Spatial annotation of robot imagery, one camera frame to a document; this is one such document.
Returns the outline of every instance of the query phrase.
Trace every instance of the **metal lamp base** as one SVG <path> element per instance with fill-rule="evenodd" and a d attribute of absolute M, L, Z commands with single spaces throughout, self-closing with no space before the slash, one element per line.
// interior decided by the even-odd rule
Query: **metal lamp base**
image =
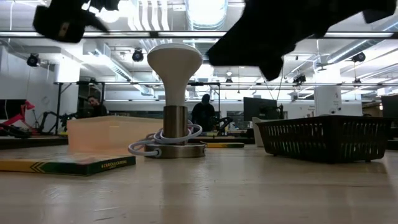
<path fill-rule="evenodd" d="M 155 159 L 198 158 L 205 156 L 205 148 L 204 144 L 148 144 L 145 146 L 145 151 L 152 152 L 160 149 L 159 156 L 148 156 Z"/>

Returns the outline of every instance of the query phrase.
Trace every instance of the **table surface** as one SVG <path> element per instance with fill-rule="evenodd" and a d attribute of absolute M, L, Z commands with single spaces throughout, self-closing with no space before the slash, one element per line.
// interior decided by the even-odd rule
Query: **table surface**
<path fill-rule="evenodd" d="M 65 154 L 67 146 L 0 151 Z M 254 146 L 204 158 L 137 158 L 91 177 L 0 172 L 0 223 L 398 223 L 398 152 L 372 163 L 317 164 Z"/>

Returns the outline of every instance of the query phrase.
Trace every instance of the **coiled cord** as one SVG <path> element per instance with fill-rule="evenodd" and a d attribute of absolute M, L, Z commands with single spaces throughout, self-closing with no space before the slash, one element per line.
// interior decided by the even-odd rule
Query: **coiled cord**
<path fill-rule="evenodd" d="M 194 128 L 198 128 L 199 131 L 192 133 Z M 140 151 L 147 144 L 176 144 L 180 142 L 188 141 L 189 139 L 195 138 L 202 133 L 203 129 L 200 125 L 192 124 L 191 121 L 188 120 L 188 135 L 180 138 L 166 138 L 163 136 L 163 128 L 158 130 L 156 133 L 148 134 L 145 139 L 142 139 L 138 142 L 132 143 L 129 145 L 129 152 L 136 156 L 155 156 L 159 157 L 162 155 L 162 151 L 160 149 L 156 149 L 152 152 L 143 152 Z"/>

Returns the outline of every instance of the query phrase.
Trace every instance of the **black plastic basket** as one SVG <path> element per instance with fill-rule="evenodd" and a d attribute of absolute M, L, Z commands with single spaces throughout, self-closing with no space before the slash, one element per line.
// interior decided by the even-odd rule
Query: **black plastic basket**
<path fill-rule="evenodd" d="M 315 162 L 381 159 L 392 119 L 320 116 L 257 123 L 267 153 Z"/>

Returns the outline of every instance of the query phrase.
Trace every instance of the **person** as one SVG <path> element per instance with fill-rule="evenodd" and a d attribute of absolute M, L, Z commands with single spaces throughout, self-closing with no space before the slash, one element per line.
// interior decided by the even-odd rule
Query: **person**
<path fill-rule="evenodd" d="M 210 104 L 210 95 L 203 95 L 201 102 L 192 110 L 192 123 L 199 124 L 203 131 L 213 130 L 213 117 L 215 116 L 213 105 Z"/>
<path fill-rule="evenodd" d="M 100 100 L 95 96 L 87 97 L 88 103 L 93 107 L 93 112 L 90 114 L 91 118 L 106 116 L 108 115 L 108 110 L 105 105 L 100 103 Z"/>

